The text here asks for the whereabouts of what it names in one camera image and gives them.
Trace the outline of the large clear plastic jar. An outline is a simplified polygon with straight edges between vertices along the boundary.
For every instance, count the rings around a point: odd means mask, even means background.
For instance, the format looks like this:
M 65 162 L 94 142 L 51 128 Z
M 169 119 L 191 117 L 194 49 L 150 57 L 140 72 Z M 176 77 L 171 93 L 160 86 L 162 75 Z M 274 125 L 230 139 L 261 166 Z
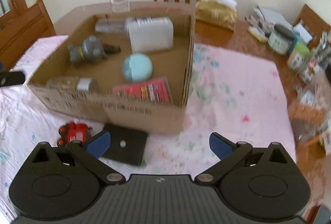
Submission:
M 288 116 L 296 144 L 321 141 L 330 113 L 330 75 L 316 73 L 288 107 Z

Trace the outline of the green lid small jar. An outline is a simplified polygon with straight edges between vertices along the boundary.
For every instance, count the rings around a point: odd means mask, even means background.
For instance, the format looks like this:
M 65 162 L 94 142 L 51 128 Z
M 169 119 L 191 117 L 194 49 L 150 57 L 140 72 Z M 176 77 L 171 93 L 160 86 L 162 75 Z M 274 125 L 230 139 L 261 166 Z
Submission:
M 287 60 L 288 67 L 294 71 L 297 71 L 309 55 L 310 50 L 305 44 L 296 43 Z

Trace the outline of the gold tissue pack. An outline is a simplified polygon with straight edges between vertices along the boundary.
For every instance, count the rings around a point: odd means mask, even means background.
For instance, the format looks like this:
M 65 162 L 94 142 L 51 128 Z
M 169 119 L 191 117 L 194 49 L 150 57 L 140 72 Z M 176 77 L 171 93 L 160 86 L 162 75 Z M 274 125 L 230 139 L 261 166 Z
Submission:
M 237 1 L 235 0 L 198 0 L 195 18 L 213 26 L 235 31 L 237 22 Z

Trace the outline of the yellow capsule bottle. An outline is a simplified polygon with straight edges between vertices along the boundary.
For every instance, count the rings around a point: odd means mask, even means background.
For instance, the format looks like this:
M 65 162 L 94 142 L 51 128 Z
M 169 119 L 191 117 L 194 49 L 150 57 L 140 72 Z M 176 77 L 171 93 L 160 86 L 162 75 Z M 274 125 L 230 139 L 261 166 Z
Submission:
M 99 91 L 100 86 L 98 81 L 93 78 L 75 77 L 75 76 L 60 76 L 49 79 L 47 85 L 66 90 L 77 91 Z

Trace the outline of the red toy train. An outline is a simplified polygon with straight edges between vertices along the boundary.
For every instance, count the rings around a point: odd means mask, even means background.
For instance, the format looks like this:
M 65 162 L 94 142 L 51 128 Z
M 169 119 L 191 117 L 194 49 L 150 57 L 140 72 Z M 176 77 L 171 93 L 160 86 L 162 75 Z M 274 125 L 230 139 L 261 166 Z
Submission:
M 60 139 L 57 141 L 57 146 L 62 147 L 76 140 L 85 142 L 91 138 L 91 130 L 92 127 L 89 127 L 85 123 L 68 122 L 58 130 Z

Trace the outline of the open cardboard box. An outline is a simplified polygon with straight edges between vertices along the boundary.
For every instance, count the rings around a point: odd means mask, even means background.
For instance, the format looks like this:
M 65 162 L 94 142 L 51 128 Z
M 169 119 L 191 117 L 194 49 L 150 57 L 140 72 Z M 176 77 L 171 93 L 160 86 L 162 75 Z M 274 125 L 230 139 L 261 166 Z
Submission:
M 102 40 L 117 45 L 120 53 L 100 63 L 72 64 L 68 47 L 79 45 L 95 33 L 100 14 L 92 15 L 79 25 L 34 72 L 28 87 L 49 109 L 69 116 L 112 123 L 147 132 L 177 135 L 182 131 L 192 74 L 195 16 L 191 12 L 170 8 L 138 9 L 132 17 L 161 17 L 172 20 L 174 45 L 170 50 L 149 53 L 153 78 L 167 79 L 171 102 L 158 104 L 132 96 L 119 96 L 113 88 L 123 85 L 122 64 L 132 50 L 128 37 L 122 33 L 103 34 Z M 99 92 L 87 93 L 56 89 L 47 85 L 54 77 L 75 76 L 98 81 Z

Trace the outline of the red card box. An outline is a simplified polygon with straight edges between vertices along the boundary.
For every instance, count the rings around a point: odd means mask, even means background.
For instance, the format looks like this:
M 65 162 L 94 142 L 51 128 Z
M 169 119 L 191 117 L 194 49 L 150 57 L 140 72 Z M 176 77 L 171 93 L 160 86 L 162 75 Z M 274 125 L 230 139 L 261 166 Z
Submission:
M 165 77 L 116 86 L 113 92 L 120 97 L 149 100 L 157 104 L 172 102 L 168 80 Z

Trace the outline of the white plastic bottle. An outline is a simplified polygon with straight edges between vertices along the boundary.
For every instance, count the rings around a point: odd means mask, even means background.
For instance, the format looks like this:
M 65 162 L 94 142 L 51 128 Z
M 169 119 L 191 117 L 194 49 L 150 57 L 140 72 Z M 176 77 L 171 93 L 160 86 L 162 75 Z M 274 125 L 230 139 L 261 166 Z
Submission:
M 174 26 L 169 17 L 128 18 L 125 28 L 133 53 L 173 48 Z

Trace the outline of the black lid glass jar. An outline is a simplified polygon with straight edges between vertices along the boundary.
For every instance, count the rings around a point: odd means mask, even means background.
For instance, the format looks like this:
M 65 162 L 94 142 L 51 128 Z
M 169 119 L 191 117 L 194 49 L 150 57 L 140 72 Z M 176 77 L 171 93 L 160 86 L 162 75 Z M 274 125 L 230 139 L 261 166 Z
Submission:
M 268 45 L 277 54 L 285 55 L 294 38 L 294 33 L 289 28 L 276 24 L 269 35 Z

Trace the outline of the pink floral tablecloth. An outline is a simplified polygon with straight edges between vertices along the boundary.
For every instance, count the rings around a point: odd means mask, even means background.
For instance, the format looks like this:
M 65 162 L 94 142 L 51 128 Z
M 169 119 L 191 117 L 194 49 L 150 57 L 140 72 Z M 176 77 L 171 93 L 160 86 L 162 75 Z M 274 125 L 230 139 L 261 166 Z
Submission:
M 19 168 L 38 142 L 56 145 L 59 127 L 70 120 L 46 108 L 25 84 L 1 89 L 1 223 L 16 217 L 8 190 Z M 209 148 L 212 132 L 255 147 L 277 141 L 296 157 L 287 98 L 273 62 L 195 44 L 182 132 L 149 135 L 140 166 L 106 164 L 125 176 L 196 176 L 218 161 Z

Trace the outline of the light blue round case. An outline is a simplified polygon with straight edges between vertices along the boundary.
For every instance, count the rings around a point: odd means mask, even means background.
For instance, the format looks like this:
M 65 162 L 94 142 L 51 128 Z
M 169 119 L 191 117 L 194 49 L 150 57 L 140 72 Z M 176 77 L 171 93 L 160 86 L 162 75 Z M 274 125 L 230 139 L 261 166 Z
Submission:
M 122 64 L 122 74 L 128 82 L 146 81 L 150 79 L 153 74 L 152 61 L 145 54 L 131 54 Z

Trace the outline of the stack of white papers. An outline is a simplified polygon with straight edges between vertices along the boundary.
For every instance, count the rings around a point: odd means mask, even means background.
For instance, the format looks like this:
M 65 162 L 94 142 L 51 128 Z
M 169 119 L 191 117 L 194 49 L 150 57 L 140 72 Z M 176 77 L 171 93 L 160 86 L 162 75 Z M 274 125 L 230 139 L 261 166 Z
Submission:
M 288 27 L 288 22 L 283 15 L 269 8 L 256 6 L 254 7 L 254 12 L 259 18 L 263 29 L 272 30 L 275 25 Z

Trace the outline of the black device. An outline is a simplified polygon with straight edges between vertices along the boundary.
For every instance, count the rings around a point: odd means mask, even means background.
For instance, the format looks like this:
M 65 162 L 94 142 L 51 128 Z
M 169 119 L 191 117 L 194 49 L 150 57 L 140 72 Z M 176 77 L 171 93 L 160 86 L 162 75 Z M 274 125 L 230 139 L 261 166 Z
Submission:
M 104 131 L 110 134 L 110 147 L 103 158 L 140 166 L 143 161 L 148 133 L 140 130 L 106 124 Z

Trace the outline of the wooden chair at left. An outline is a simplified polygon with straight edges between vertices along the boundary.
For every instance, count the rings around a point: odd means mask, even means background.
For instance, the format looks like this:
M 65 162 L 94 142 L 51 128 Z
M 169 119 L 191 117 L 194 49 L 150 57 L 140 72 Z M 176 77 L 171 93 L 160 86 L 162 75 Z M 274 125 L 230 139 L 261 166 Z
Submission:
M 15 66 L 24 53 L 39 39 L 52 37 L 55 29 L 43 0 L 37 0 L 3 30 L 0 39 L 1 70 Z

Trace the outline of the grey toy figure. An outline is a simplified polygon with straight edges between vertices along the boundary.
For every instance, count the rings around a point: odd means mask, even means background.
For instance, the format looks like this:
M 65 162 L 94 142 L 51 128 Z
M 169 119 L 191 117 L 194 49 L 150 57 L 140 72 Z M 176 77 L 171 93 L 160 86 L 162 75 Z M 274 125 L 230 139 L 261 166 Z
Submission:
M 67 48 L 71 63 L 80 63 L 83 61 L 99 63 L 106 60 L 108 54 L 116 54 L 121 51 L 119 46 L 109 45 L 94 35 L 88 36 L 79 46 L 70 44 Z

